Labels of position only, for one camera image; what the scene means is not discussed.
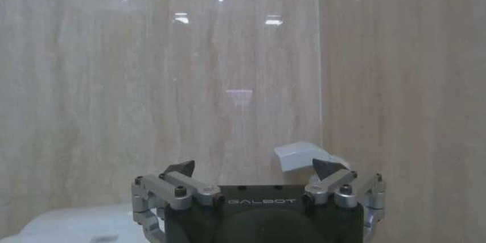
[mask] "metal linkage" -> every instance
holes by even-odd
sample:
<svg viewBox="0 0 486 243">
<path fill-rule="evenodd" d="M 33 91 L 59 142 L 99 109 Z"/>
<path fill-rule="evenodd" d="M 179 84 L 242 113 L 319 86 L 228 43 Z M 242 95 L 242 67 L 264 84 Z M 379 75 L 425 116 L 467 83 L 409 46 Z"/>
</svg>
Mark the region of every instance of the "metal linkage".
<svg viewBox="0 0 486 243">
<path fill-rule="evenodd" d="M 343 184 L 351 182 L 357 173 L 342 169 L 331 174 L 326 179 L 306 185 L 304 197 L 311 200 L 311 204 L 320 205 L 327 203 L 327 197 Z"/>
<path fill-rule="evenodd" d="M 223 201 L 218 186 L 200 183 L 194 178 L 172 171 L 159 177 L 138 177 L 131 185 L 134 220 L 143 226 L 143 233 L 151 243 L 166 243 L 166 235 L 159 227 L 163 210 L 186 210 L 192 206 L 192 197 L 203 206 L 218 205 Z"/>
<path fill-rule="evenodd" d="M 370 241 L 377 222 L 385 218 L 385 181 L 381 174 L 358 178 L 334 193 L 334 201 L 342 208 L 354 208 L 358 202 L 365 209 L 363 240 Z"/>
</svg>

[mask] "screw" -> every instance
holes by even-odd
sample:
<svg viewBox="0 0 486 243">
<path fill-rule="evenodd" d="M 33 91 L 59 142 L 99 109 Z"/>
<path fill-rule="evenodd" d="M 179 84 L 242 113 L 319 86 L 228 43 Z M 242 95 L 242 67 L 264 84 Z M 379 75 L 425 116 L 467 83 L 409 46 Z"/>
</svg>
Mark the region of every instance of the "screw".
<svg viewBox="0 0 486 243">
<path fill-rule="evenodd" d="M 143 178 L 143 176 L 138 176 L 138 177 L 135 178 L 135 185 L 140 185 L 142 178 Z"/>
<path fill-rule="evenodd" d="M 320 191 L 322 190 L 322 188 L 319 186 L 316 186 L 316 185 L 312 185 L 311 186 L 311 189 L 315 190 L 315 191 Z"/>
<path fill-rule="evenodd" d="M 340 186 L 339 192 L 344 195 L 350 195 L 352 194 L 352 187 L 348 184 L 344 184 L 343 186 Z"/>
<path fill-rule="evenodd" d="M 174 195 L 175 195 L 175 197 L 183 197 L 183 196 L 186 196 L 187 195 L 187 189 L 186 189 L 186 187 L 184 186 L 178 186 L 176 188 L 175 188 L 175 192 L 174 192 Z"/>
<path fill-rule="evenodd" d="M 214 188 L 210 186 L 210 187 L 206 187 L 206 188 L 203 189 L 203 192 L 208 193 L 208 192 L 211 192 L 212 190 L 214 190 Z"/>
</svg>

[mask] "logo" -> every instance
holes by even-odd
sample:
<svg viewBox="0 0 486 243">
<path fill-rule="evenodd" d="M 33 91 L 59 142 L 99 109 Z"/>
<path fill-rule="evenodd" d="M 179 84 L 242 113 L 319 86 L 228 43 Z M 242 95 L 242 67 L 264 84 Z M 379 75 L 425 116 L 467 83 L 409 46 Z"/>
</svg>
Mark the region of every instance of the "logo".
<svg viewBox="0 0 486 243">
<path fill-rule="evenodd" d="M 295 204 L 296 199 L 231 199 L 228 204 L 232 205 L 271 205 L 271 204 Z"/>
</svg>

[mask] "white object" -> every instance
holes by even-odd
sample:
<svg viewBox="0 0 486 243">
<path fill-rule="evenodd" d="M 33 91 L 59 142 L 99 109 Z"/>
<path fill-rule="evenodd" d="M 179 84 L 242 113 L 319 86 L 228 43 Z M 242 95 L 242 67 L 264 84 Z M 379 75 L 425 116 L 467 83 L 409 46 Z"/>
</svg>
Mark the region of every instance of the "white object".
<svg viewBox="0 0 486 243">
<path fill-rule="evenodd" d="M 327 151 L 310 142 L 295 142 L 276 147 L 274 151 L 279 156 L 283 172 L 312 166 L 312 159 L 340 163 L 350 169 L 350 164 L 346 160 L 328 154 Z"/>
<path fill-rule="evenodd" d="M 61 209 L 41 214 L 0 243 L 134 243 L 147 242 L 132 219 L 131 204 Z"/>
</svg>

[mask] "white plastic piece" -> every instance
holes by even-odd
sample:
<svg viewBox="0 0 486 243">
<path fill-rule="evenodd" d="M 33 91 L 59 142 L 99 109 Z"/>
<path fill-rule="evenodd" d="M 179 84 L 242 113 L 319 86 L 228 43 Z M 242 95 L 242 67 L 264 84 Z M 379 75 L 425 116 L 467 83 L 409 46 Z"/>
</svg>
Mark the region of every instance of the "white plastic piece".
<svg viewBox="0 0 486 243">
<path fill-rule="evenodd" d="M 274 151 L 279 156 L 283 172 L 312 166 L 312 159 L 340 163 L 350 169 L 350 164 L 346 160 L 328 154 L 327 151 L 310 142 L 295 142 L 276 147 Z"/>
</svg>

